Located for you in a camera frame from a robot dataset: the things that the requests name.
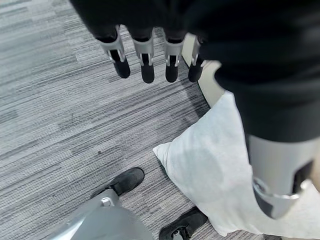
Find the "black shoe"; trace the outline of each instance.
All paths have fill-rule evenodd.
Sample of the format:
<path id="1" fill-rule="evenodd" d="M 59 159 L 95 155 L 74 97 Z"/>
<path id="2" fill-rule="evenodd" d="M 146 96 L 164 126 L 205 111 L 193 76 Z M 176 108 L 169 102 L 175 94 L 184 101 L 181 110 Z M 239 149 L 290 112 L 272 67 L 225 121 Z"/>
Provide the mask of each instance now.
<path id="1" fill-rule="evenodd" d="M 139 186 L 145 178 L 145 173 L 140 167 L 133 167 L 116 176 L 109 184 L 94 191 L 91 199 L 107 189 L 113 189 L 120 197 Z"/>
<path id="2" fill-rule="evenodd" d="M 193 207 L 177 220 L 163 227 L 159 233 L 159 240 L 189 240 L 207 220 L 206 215 L 197 207 Z"/>

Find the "metal bracket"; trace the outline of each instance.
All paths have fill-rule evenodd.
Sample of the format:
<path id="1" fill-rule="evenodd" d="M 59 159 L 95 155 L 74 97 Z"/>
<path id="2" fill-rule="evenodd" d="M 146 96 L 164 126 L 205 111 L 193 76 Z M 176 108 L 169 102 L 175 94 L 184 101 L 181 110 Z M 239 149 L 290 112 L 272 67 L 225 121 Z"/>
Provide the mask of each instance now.
<path id="1" fill-rule="evenodd" d="M 168 67 L 170 66 L 170 56 L 175 56 L 174 66 L 178 67 L 183 46 L 184 39 L 179 43 L 170 43 L 166 39 L 164 39 L 165 64 Z"/>
<path id="2" fill-rule="evenodd" d="M 139 58 L 141 66 L 144 66 L 142 59 L 142 54 L 148 54 L 148 64 L 152 66 L 154 63 L 154 37 L 151 35 L 151 38 L 148 41 L 137 41 L 133 40 L 134 48 L 137 57 Z"/>
<path id="3" fill-rule="evenodd" d="M 104 52 L 109 56 L 109 59 L 115 63 L 116 61 L 113 59 L 112 55 L 111 55 L 111 51 L 112 50 L 116 50 L 118 53 L 118 56 L 120 58 L 120 61 L 123 63 L 126 60 L 126 55 L 125 55 L 125 48 L 124 45 L 122 43 L 121 40 L 121 36 L 120 36 L 120 32 L 119 32 L 119 25 L 115 26 L 115 30 L 116 30 L 116 40 L 113 42 L 102 42 L 99 41 L 101 47 L 103 48 Z"/>

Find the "black fabric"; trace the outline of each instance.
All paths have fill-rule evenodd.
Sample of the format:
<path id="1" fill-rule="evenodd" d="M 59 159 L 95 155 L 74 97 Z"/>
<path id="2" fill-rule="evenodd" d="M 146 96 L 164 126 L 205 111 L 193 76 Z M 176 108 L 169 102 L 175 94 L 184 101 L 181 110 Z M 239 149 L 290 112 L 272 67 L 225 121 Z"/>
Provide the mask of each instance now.
<path id="1" fill-rule="evenodd" d="M 234 93 L 246 133 L 281 142 L 320 136 L 320 0 L 71 3 L 96 38 L 123 24 L 205 39 L 199 54 L 221 62 L 215 78 Z"/>

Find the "gray metal surface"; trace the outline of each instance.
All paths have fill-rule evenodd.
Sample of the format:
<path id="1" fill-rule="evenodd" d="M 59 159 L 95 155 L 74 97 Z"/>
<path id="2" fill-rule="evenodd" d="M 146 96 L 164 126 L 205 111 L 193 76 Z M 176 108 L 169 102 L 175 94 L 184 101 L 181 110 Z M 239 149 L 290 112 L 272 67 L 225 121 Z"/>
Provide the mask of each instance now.
<path id="1" fill-rule="evenodd" d="M 310 186 L 311 181 L 306 179 L 301 184 L 301 191 L 293 192 L 297 171 L 316 158 L 319 143 L 320 138 L 287 143 L 249 136 L 253 189 L 272 206 L 272 210 L 268 205 L 262 207 L 269 217 L 283 217 L 300 198 L 303 190 Z"/>
<path id="2" fill-rule="evenodd" d="M 152 240 L 138 216 L 121 207 L 113 189 L 86 201 L 50 240 Z"/>
<path id="3" fill-rule="evenodd" d="M 131 76 L 121 79 L 67 0 L 0 1 L 0 239 L 47 239 L 94 189 L 132 167 L 146 176 L 121 197 L 157 239 L 192 203 L 152 147 L 173 140 L 208 109 L 183 62 L 166 81 L 154 30 L 152 84 L 141 79 L 120 29 Z M 261 240 L 247 232 L 227 239 Z M 207 223 L 194 239 L 226 239 Z"/>

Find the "striped carpet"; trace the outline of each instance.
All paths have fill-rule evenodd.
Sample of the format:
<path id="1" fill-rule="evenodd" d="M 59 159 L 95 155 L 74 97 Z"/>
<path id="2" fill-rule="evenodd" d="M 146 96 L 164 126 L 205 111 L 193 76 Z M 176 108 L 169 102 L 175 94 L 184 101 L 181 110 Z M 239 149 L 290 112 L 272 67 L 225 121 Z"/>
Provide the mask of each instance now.
<path id="1" fill-rule="evenodd" d="M 209 107 L 183 62 L 178 81 L 166 82 L 159 28 L 152 84 L 141 79 L 124 27 L 121 35 L 127 79 L 117 76 L 67 0 L 1 0 L 1 240 L 47 239 L 93 189 L 135 166 L 145 180 L 122 203 L 154 239 L 192 207 L 152 148 L 177 137 Z M 206 224 L 194 239 L 222 238 Z M 228 238 L 265 236 L 239 231 Z"/>

